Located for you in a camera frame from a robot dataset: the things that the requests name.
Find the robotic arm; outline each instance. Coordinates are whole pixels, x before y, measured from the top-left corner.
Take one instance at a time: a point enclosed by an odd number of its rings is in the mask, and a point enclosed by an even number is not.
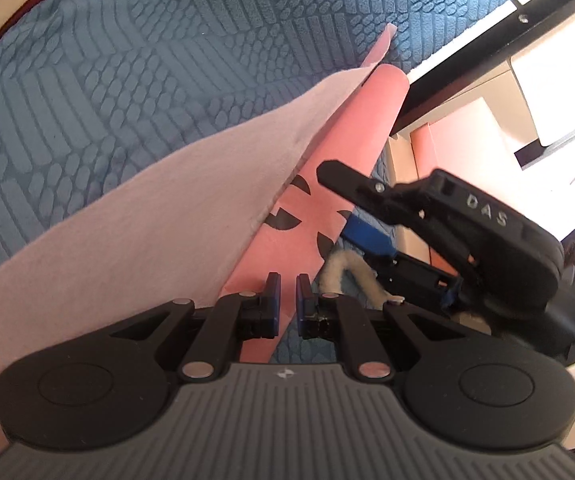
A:
[[[299,276],[299,334],[333,341],[336,364],[237,362],[242,341],[277,334],[274,273],[261,292],[173,300],[31,354],[0,375],[0,479],[575,479],[559,444],[575,417],[575,231],[560,244],[439,170],[394,187],[338,161],[317,176],[459,277],[366,253],[399,296],[376,311]]]

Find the gray gripper base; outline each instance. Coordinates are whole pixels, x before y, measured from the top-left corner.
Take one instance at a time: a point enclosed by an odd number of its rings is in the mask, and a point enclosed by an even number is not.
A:
[[[485,454],[419,427],[386,386],[339,364],[234,364],[180,389],[157,422],[100,450],[55,453],[13,444],[0,479],[575,479],[560,446]]]

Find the silver screw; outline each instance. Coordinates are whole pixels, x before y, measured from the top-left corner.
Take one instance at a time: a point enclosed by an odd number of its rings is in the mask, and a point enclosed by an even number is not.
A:
[[[380,361],[370,361],[359,367],[359,373],[368,379],[382,379],[387,377],[390,371],[390,367]]]
[[[404,296],[392,296],[392,298],[388,301],[390,301],[390,303],[394,303],[395,305],[402,305],[405,303],[405,297]]]
[[[192,361],[184,364],[181,371],[191,379],[205,379],[214,373],[214,367],[205,361]]]

